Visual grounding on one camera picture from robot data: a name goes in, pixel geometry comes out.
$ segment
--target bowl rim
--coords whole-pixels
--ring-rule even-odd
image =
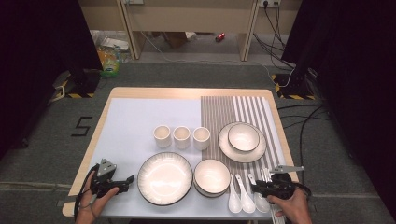
[[[256,137],[256,138],[252,138],[252,139],[253,139],[253,140],[256,140],[257,143],[256,143],[256,144],[252,144],[252,147],[243,149],[243,148],[241,148],[241,147],[236,146],[236,143],[233,143],[233,139],[230,137],[230,133],[231,133],[233,130],[235,130],[235,128],[238,128],[238,127],[241,127],[241,126],[248,126],[251,130],[254,131],[254,133],[255,133],[255,134],[254,134],[254,137]],[[251,151],[251,150],[254,150],[254,149],[259,145],[259,143],[260,143],[260,135],[259,135],[259,133],[257,133],[256,129],[255,129],[251,124],[245,123],[245,122],[240,122],[240,123],[236,123],[235,125],[233,125],[233,126],[230,128],[230,130],[228,131],[227,135],[228,135],[228,141],[229,141],[230,145],[233,146],[235,149],[238,149],[238,150],[244,151],[244,152],[249,152],[249,151]]]
[[[202,195],[204,195],[205,197],[208,197],[208,198],[217,198],[217,197],[223,195],[225,193],[225,191],[227,191],[227,189],[225,189],[224,191],[221,191],[219,193],[207,192],[206,190],[201,189],[201,187],[197,184],[195,178],[192,180],[192,184],[195,186],[195,188],[197,189],[198,193],[200,193],[200,194],[202,194]]]
[[[208,191],[207,189],[204,189],[204,188],[198,183],[198,181],[196,180],[197,168],[199,168],[200,165],[202,166],[202,164],[207,163],[207,162],[209,162],[209,161],[211,161],[211,162],[216,162],[216,163],[218,163],[220,166],[222,165],[221,167],[224,167],[224,168],[227,170],[227,172],[228,172],[228,174],[227,174],[227,178],[228,178],[227,185],[224,185],[224,189],[222,189],[222,190],[220,190],[220,191]],[[221,162],[221,161],[214,160],[214,159],[203,160],[203,161],[198,162],[198,164],[197,164],[197,165],[195,166],[195,168],[194,168],[193,181],[195,181],[196,184],[197,184],[197,186],[198,186],[201,190],[203,190],[204,192],[207,192],[207,193],[209,193],[209,194],[218,194],[218,193],[222,193],[222,192],[225,192],[225,190],[230,186],[230,183],[231,183],[230,169],[228,169],[228,167],[227,167],[223,162]]]

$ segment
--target spoon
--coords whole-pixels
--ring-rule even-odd
[[[254,180],[252,174],[247,175],[251,184],[256,185],[256,180]],[[262,195],[259,192],[254,192],[254,197],[253,201],[256,204],[257,210],[259,210],[262,213],[267,213],[270,211],[270,204],[268,201],[262,197]]]
[[[235,192],[235,186],[233,185],[233,175],[230,176],[230,199],[228,201],[228,208],[232,213],[239,213],[242,210],[242,203],[241,199],[239,199],[239,196]]]
[[[254,204],[253,200],[248,196],[244,184],[242,183],[242,178],[240,175],[235,175],[236,180],[238,181],[239,188],[241,189],[241,202],[242,202],[242,209],[247,213],[253,213],[256,210],[256,205]]]

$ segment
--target gray floor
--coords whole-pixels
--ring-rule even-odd
[[[155,70],[156,66],[160,66],[163,71],[159,76],[163,82],[166,82],[171,80],[166,77],[171,77],[175,73],[181,76],[177,64],[196,63],[195,67],[191,66],[190,70],[185,70],[188,72],[185,74],[186,80],[189,80],[189,76],[198,76],[203,71],[210,73],[211,68],[225,64],[227,66],[223,66],[221,70],[223,74],[219,76],[225,76],[224,73],[229,73],[230,76],[242,76],[245,73],[252,76],[265,74],[260,81],[250,84],[250,88],[258,85],[271,90],[273,94],[276,93],[268,75],[278,70],[272,66],[270,56],[256,41],[251,44],[248,61],[241,63],[234,35],[226,34],[226,39],[219,43],[214,41],[214,37],[214,35],[197,36],[179,49],[169,48],[160,37],[150,39],[163,53],[159,53],[146,43],[141,59],[129,62],[128,70],[123,66],[118,77],[102,79],[93,98],[65,98],[53,103],[43,113],[31,133],[29,147],[10,150],[0,161],[0,223],[73,223],[72,218],[62,215],[63,201],[73,183],[85,149],[90,143],[93,130],[106,103],[106,97],[113,87],[138,85],[139,82],[132,79],[133,73],[145,72],[155,77],[152,73],[158,71]],[[262,38],[267,43],[272,41],[271,36]],[[271,66],[268,67],[269,74],[266,74],[267,70],[262,65]],[[140,77],[142,83],[145,80],[150,82],[150,85],[156,85],[156,80]],[[186,80],[182,85],[194,85]],[[239,84],[243,86],[244,79],[241,78],[240,82]],[[216,85],[221,83],[213,83],[208,87],[216,87]],[[317,95],[315,101],[275,98],[276,105],[280,108],[287,105],[321,104],[320,97]],[[290,125],[304,120],[295,116],[308,116],[313,109],[314,106],[301,106],[279,110],[296,165],[300,164],[301,158],[299,151],[301,123]],[[310,120],[304,127],[302,151],[306,169],[305,184],[314,193],[314,197],[310,200],[314,223],[395,223],[376,195],[363,168],[350,159],[341,141],[340,133],[329,120],[331,118],[326,108],[322,108],[319,113],[316,119]],[[85,137],[71,137],[72,133],[79,132],[75,126],[81,116],[92,116],[92,119],[86,119],[83,123],[91,128]],[[128,219],[114,218],[110,222],[103,217],[98,220],[98,223],[128,222]]]

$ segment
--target ceramic cup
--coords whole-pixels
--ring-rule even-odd
[[[190,146],[190,130],[187,127],[176,127],[173,136],[177,148],[185,149]]]
[[[210,131],[205,127],[196,128],[192,134],[194,147],[198,150],[205,150],[209,147]]]
[[[169,147],[172,144],[171,130],[166,125],[155,128],[154,138],[158,147]]]

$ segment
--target hand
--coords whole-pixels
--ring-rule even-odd
[[[100,199],[96,199],[93,204],[90,204],[93,196],[90,190],[90,186],[94,173],[95,171],[91,172],[85,184],[84,194],[81,198],[76,223],[93,223],[96,218],[99,217],[99,215],[102,213],[102,210],[105,208],[107,202],[120,190],[119,188],[111,189],[105,196]]]
[[[282,211],[276,213],[277,217],[285,215],[293,224],[312,223],[311,216],[309,216],[308,201],[303,190],[295,190],[287,200],[279,199],[273,195],[269,195],[267,199],[270,203],[275,203],[282,209]]]

